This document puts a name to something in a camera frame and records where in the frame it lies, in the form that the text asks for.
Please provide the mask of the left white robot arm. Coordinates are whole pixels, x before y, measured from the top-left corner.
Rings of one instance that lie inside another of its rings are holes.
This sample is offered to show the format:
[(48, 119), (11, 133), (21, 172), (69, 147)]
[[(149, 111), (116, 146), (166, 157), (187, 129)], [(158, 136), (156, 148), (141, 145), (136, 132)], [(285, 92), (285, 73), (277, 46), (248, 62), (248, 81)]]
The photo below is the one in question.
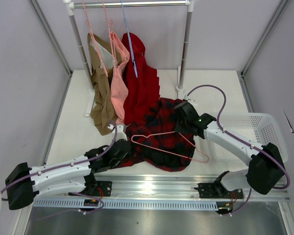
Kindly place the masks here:
[(115, 168), (130, 153), (130, 142), (117, 140), (111, 145), (91, 149), (62, 164), (29, 167), (18, 164), (5, 179), (9, 209), (19, 210), (35, 198), (60, 194), (97, 196), (103, 190), (96, 173)]

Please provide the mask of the red plaid skirt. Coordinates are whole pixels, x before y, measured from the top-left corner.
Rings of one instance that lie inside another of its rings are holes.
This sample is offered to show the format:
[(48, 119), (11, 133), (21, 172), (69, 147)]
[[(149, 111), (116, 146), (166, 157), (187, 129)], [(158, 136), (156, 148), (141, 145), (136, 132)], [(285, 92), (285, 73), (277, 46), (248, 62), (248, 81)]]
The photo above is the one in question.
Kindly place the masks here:
[(181, 102), (181, 99), (160, 98), (141, 121), (127, 126), (126, 135), (138, 144), (131, 143), (131, 157), (125, 167), (147, 162), (161, 170), (177, 172), (191, 163), (195, 151), (193, 134), (175, 132), (174, 108)]

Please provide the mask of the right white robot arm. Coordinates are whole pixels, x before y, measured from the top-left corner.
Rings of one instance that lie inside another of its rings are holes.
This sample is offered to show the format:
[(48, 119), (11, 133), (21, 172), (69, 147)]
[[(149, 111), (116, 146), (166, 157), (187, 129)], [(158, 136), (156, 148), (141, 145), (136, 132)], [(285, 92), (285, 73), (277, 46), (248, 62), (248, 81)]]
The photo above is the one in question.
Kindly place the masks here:
[(216, 178), (214, 192), (218, 197), (226, 197), (231, 191), (244, 188), (266, 195), (286, 175), (280, 151), (273, 143), (263, 145), (228, 131), (210, 114), (199, 115), (187, 101), (175, 106), (174, 110), (178, 133), (193, 134), (216, 143), (247, 166), (244, 170), (225, 171)]

